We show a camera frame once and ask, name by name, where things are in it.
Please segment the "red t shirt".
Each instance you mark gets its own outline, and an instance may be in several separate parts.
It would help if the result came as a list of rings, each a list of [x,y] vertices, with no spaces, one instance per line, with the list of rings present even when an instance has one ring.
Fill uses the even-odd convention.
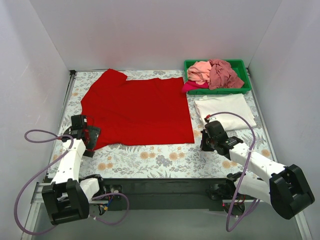
[[[108,69],[81,100],[82,114],[101,129],[95,149],[126,146],[193,144],[194,134],[184,80],[128,80]]]

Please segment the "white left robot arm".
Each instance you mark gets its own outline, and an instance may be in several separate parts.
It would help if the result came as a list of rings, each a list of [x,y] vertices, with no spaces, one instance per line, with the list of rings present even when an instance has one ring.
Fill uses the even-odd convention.
[[[106,187],[100,176],[79,178],[83,157],[95,154],[99,127],[88,124],[86,115],[73,115],[71,126],[63,133],[62,146],[68,153],[59,161],[51,183],[42,188],[42,199],[52,225],[74,222],[89,217],[90,200],[106,196]]]

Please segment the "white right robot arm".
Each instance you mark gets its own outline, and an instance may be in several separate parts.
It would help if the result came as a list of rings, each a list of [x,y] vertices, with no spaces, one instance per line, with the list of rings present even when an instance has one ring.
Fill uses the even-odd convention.
[[[202,151],[216,151],[257,176],[251,178],[241,172],[231,173],[225,183],[214,189],[214,194],[232,199],[248,195],[262,200],[286,220],[315,202],[308,181],[297,165],[286,166],[251,150],[240,138],[228,136],[219,121],[207,123],[201,133]]]

